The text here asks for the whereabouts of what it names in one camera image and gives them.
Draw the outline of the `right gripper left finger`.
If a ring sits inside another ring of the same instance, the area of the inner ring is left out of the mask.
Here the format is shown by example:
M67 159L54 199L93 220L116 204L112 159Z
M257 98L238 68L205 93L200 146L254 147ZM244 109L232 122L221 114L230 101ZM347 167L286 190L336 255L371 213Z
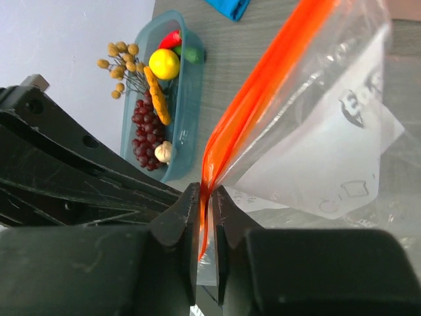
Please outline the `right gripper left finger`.
M149 223L149 230L165 250L174 248L179 258L176 272L190 305L195 304L200 233L200 183L193 182L174 205Z

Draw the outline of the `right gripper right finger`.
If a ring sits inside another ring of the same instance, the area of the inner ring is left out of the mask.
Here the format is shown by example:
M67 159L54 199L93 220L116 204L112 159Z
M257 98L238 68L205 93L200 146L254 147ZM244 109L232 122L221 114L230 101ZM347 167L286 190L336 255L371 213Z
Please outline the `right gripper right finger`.
M241 291L249 291L249 256L246 234L262 226L242 211L223 186L212 194L218 303L235 306Z

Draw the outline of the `garlic bulb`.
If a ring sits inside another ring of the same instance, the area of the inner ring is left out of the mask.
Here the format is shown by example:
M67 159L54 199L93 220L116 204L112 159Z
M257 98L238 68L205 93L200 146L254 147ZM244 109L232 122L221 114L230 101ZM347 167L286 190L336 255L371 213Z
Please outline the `garlic bulb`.
M155 148L154 154L160 163L169 165L172 158L172 144L168 141L163 141L161 145Z

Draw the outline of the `purple grape bunch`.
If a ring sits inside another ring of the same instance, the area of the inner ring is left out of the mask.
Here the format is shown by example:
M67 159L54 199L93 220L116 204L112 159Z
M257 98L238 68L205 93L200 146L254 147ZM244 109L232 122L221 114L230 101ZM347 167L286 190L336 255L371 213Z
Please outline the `purple grape bunch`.
M136 101L132 122L136 128L136 137L132 140L133 153L140 167L147 171L159 169L162 163L157 159L155 149L165 141L165 128L155 113L148 90Z

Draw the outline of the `clear zip bag orange zipper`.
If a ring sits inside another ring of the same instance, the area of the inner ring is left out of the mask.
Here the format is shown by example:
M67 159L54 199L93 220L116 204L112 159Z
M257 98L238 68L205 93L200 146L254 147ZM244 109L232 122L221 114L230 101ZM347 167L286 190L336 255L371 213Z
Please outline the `clear zip bag orange zipper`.
M420 270L420 59L385 1L301 1L213 130L197 282L216 284L213 190L265 228L377 228Z

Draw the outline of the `orange ginger-like food piece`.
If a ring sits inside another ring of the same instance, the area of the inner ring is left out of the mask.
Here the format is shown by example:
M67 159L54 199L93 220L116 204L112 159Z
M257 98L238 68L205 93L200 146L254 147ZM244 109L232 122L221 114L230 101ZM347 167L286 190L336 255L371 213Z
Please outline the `orange ginger-like food piece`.
M168 126L171 123L171 116L166 105L166 98L161 90L161 86L157 77L153 74L149 66L143 68L144 75L149 85L149 93L151 94L152 103L160 121Z

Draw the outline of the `yellow lemon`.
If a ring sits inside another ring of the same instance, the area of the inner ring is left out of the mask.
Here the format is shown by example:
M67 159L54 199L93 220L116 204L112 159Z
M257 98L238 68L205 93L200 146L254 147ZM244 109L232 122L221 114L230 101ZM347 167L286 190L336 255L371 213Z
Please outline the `yellow lemon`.
M170 49L158 49L149 58L149 67L161 80L175 79L180 72L180 59Z

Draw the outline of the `green chili pepper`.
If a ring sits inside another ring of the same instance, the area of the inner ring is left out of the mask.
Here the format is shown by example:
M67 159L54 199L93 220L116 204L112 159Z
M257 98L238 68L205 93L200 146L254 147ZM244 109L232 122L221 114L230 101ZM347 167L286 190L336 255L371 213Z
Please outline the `green chili pepper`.
M182 48L181 45L172 48L173 52L179 56L179 58L183 57L185 60L192 64L201 64L204 61L203 52L196 48L196 47L186 47L185 49Z

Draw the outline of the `red chili pepper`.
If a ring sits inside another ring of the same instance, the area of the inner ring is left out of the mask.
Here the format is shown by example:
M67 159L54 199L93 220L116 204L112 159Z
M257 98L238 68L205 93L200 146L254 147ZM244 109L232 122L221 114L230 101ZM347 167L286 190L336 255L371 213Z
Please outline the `red chili pepper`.
M159 49L173 49L182 44L181 30L174 30L168 33L160 42Z

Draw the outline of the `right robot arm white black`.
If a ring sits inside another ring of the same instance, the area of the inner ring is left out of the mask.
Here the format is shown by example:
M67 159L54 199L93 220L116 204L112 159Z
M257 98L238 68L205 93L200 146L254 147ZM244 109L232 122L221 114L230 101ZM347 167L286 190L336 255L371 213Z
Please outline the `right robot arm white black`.
M139 172L36 86L1 89L1 314L187 315L199 184Z

